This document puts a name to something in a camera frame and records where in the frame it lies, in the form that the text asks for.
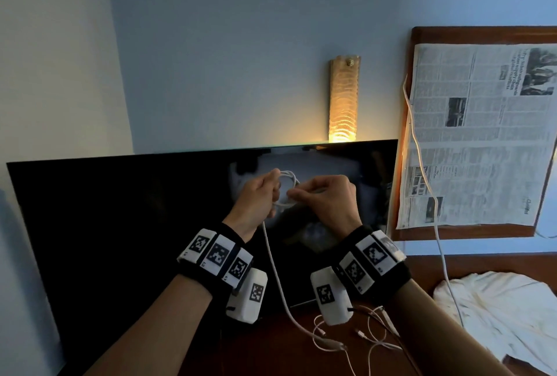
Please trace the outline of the black wristband with marker tiles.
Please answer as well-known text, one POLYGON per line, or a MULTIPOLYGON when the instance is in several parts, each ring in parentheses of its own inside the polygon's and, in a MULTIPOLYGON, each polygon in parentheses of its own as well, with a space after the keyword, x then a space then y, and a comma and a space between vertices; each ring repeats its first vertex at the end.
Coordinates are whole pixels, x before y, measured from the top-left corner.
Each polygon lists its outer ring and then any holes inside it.
POLYGON ((200 283, 213 297, 237 294, 254 256, 246 242, 223 223, 200 229, 177 257, 178 273, 200 283))
POLYGON ((386 305, 411 280, 406 255, 381 230, 360 226, 331 250, 329 265, 350 295, 386 305))

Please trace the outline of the newspaper sheet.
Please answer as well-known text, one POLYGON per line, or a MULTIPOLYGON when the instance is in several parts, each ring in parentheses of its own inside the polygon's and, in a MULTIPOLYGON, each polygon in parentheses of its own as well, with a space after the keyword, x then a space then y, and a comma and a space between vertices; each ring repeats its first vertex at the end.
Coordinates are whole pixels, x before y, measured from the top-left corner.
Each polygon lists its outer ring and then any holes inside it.
POLYGON ((437 224, 534 225, 557 140, 557 43, 421 43, 408 95, 437 224))

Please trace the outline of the person's right hand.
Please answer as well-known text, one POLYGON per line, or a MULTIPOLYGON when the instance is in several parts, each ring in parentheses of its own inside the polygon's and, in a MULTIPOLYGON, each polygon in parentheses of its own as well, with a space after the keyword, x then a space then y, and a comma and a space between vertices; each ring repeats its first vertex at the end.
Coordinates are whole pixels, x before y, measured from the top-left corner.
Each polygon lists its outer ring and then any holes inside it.
POLYGON ((320 222, 341 241, 362 226, 357 204, 357 189, 345 175, 325 176, 331 176, 330 186, 326 191, 331 209, 313 212, 320 222))

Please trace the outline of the black flat screen television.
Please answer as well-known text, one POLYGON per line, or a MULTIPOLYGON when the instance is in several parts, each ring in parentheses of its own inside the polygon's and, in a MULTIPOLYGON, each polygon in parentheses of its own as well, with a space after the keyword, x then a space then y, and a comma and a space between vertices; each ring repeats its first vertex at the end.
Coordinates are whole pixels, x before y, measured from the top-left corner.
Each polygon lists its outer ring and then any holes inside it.
POLYGON ((361 220, 385 222, 398 140, 207 150, 7 164, 61 339, 78 376, 150 307, 176 257, 274 168, 300 182, 345 175, 361 220))

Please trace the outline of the person's left hand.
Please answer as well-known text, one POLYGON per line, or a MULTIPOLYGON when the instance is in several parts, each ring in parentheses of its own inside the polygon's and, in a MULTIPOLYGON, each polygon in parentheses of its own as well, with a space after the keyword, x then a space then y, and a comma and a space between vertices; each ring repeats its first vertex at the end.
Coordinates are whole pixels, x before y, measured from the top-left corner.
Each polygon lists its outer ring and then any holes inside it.
POLYGON ((231 211, 222 221, 246 243, 252 239, 257 228, 265 220, 258 219, 258 187, 264 175, 245 183, 231 211))

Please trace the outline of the crumpled white cloth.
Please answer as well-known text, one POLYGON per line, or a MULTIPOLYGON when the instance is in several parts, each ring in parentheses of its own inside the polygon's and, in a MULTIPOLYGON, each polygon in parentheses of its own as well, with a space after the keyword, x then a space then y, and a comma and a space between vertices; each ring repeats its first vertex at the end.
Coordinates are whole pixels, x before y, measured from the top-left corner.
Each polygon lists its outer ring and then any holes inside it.
POLYGON ((499 361, 512 357, 557 376, 557 296, 543 282, 515 273, 469 274, 442 281, 435 303, 499 361))

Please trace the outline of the person's left forearm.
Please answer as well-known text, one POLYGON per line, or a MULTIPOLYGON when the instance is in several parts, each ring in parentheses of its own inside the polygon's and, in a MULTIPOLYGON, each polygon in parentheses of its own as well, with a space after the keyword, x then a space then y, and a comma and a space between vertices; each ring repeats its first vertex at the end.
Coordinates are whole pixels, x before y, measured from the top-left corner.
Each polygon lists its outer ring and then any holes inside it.
POLYGON ((84 376, 177 376, 211 301, 199 282, 177 275, 84 376))

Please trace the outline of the person's right forearm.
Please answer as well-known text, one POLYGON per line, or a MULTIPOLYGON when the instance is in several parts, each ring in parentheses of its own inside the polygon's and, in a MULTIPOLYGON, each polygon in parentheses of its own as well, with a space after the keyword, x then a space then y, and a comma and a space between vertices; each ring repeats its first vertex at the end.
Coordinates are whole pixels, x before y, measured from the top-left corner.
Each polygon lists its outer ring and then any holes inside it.
POLYGON ((423 376, 514 376, 414 280, 384 307, 423 376))

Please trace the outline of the glowing amber wall lamp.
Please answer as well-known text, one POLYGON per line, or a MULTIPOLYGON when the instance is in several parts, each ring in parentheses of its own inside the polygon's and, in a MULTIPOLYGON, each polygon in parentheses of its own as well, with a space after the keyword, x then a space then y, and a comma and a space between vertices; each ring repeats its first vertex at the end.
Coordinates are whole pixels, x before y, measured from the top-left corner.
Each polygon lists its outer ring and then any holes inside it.
POLYGON ((330 61, 330 143, 357 139, 360 61, 358 55, 337 56, 330 61))

